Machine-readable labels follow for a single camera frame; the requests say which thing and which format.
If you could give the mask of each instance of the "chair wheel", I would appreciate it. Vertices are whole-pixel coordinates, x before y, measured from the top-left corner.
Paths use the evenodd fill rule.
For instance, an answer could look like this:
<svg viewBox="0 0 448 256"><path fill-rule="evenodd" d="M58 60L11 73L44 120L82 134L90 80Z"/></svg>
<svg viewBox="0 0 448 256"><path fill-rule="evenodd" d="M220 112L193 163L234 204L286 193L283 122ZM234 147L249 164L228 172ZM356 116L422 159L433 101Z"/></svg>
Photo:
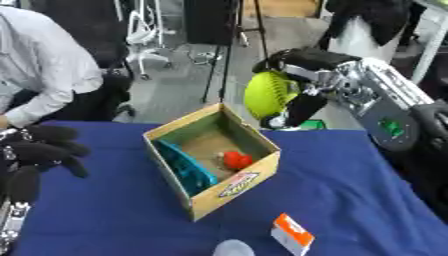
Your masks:
<svg viewBox="0 0 448 256"><path fill-rule="evenodd" d="M129 108L127 111L130 117L135 117L137 115L137 111L134 108Z"/></svg>
<svg viewBox="0 0 448 256"><path fill-rule="evenodd" d="M151 77L148 74L142 74L140 77L145 81L151 80Z"/></svg>

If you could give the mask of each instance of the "white chair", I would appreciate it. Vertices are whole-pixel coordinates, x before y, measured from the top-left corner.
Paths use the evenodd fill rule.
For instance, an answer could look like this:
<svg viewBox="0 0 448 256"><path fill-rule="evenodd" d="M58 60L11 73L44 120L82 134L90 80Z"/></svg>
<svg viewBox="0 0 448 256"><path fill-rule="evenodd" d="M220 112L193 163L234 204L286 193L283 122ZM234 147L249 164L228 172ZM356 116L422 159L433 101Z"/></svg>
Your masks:
<svg viewBox="0 0 448 256"><path fill-rule="evenodd" d="M134 10L129 16L127 42L130 45L128 62L137 60L141 78L149 80L146 73L144 61L163 61L166 67L171 66L170 60L158 54L158 50L164 48L163 42L163 21L160 11L160 2L155 0L155 11L146 4L145 0L140 0L138 11Z"/></svg>

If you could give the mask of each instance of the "table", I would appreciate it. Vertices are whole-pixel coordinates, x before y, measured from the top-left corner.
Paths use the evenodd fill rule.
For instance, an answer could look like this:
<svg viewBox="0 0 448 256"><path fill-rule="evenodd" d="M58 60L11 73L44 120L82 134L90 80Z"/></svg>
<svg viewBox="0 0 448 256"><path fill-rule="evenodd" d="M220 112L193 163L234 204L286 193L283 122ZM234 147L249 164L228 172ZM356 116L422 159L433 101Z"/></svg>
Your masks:
<svg viewBox="0 0 448 256"><path fill-rule="evenodd" d="M412 82L415 84L419 84L426 73L428 72L429 67L432 64L437 52L439 51L440 46L442 45L443 39L448 32L448 5L441 4L437 0L414 0L416 3L419 3L429 9L433 9L442 14L442 19L439 24L439 29L432 35L431 39L425 46L425 50L423 51L423 55L420 58L420 61L417 67L414 70L412 75Z"/></svg>
<svg viewBox="0 0 448 256"><path fill-rule="evenodd" d="M282 212L317 237L308 256L448 255L447 226L362 131L265 132L283 150L278 173L192 223L147 156L141 135L154 125L60 124L91 148L91 175L42 175L14 255L212 255L236 238L257 256L286 256L269 236Z"/></svg>

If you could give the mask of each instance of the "cardboard box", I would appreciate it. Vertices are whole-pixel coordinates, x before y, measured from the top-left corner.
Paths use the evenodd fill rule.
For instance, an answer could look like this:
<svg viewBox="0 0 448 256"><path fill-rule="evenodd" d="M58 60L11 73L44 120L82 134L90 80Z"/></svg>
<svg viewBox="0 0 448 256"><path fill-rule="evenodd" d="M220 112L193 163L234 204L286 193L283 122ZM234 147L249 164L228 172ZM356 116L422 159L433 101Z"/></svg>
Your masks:
<svg viewBox="0 0 448 256"><path fill-rule="evenodd" d="M224 104L203 108L143 136L152 158L194 221L274 175L280 158L280 149L275 144L245 124ZM213 172L219 184L190 197L154 146L153 141L158 139L179 146ZM226 170L216 160L217 154L225 151L250 154L254 163L237 173Z"/></svg>
<svg viewBox="0 0 448 256"><path fill-rule="evenodd" d="M304 256L314 241L314 236L283 213L274 221L271 235L295 256Z"/></svg>

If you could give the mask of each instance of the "red tomato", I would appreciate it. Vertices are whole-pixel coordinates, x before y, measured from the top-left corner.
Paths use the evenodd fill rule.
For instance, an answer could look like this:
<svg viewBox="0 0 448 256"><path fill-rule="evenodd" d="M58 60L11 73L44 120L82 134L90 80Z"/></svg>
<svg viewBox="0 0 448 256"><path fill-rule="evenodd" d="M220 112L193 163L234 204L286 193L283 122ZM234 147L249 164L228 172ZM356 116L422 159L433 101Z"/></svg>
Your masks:
<svg viewBox="0 0 448 256"><path fill-rule="evenodd" d="M241 154L236 151L228 151L224 153L224 165L229 169L238 170L240 165Z"/></svg>
<svg viewBox="0 0 448 256"><path fill-rule="evenodd" d="M239 169L244 169L253 163L252 156L244 155L240 157Z"/></svg>

